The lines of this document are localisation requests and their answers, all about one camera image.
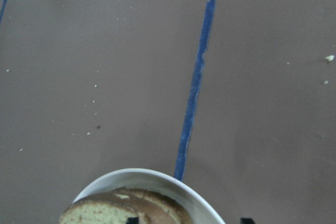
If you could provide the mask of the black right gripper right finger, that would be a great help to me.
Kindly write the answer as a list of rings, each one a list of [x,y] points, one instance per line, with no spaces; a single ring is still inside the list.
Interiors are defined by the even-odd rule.
[[[241,224],[256,224],[252,218],[241,218]]]

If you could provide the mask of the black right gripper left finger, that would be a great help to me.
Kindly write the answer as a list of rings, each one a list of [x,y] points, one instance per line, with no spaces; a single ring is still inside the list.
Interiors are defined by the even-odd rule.
[[[127,219],[127,224],[139,224],[139,218],[138,217],[129,217]]]

